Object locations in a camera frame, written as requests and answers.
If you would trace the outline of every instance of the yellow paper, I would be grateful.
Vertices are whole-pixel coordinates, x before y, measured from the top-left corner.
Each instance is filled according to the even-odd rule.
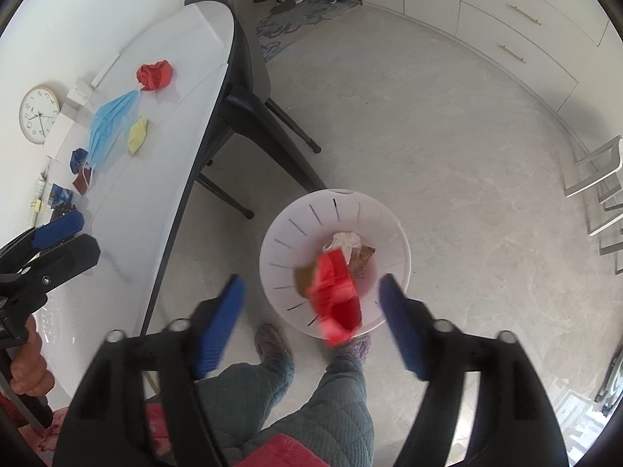
[[[130,128],[130,133],[128,134],[128,151],[130,151],[130,154],[135,154],[145,141],[147,121],[147,118],[143,116]]]

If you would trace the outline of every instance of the blue face mask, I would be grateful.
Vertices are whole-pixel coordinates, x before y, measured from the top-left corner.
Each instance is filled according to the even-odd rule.
[[[93,170],[104,163],[121,130],[130,128],[133,120],[132,109],[136,105],[138,95],[138,91],[130,91],[102,105],[93,116],[86,158],[86,162]]]

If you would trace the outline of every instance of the gray tile floor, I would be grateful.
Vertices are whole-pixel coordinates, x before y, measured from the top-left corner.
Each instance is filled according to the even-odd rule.
[[[268,66],[272,97],[322,145],[320,155],[301,148],[329,187],[369,194],[401,220],[409,295],[467,332],[515,331],[546,388],[592,398],[623,332],[621,277],[586,234],[593,194],[563,195],[578,172],[544,106],[463,46],[369,7],[316,27]],[[303,191],[242,137],[206,173],[256,217],[194,187],[152,329],[189,314],[237,272],[250,294],[222,366],[256,363],[254,329],[277,321],[257,270],[262,237]],[[270,421],[306,402],[326,364],[316,340],[284,331],[297,374]],[[391,465],[425,386],[403,369],[386,326],[373,333],[365,374],[376,465]],[[468,402],[476,382],[468,380]],[[466,405],[457,440],[472,414]]]

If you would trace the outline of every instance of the foot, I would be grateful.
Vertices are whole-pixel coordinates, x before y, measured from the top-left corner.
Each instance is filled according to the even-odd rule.
[[[262,325],[255,333],[255,350],[261,361],[272,357],[292,359],[292,354],[281,339],[279,332],[270,324]]]
[[[348,354],[354,358],[357,358],[357,360],[359,360],[363,365],[366,363],[366,358],[368,358],[371,346],[372,336],[370,334],[363,334],[336,348],[333,356],[344,356]]]

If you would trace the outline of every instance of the human hand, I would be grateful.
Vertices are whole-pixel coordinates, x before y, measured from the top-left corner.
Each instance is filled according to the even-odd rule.
[[[19,349],[11,362],[11,388],[18,395],[42,397],[54,388],[54,376],[41,355],[41,337],[32,316],[26,320],[28,341]]]

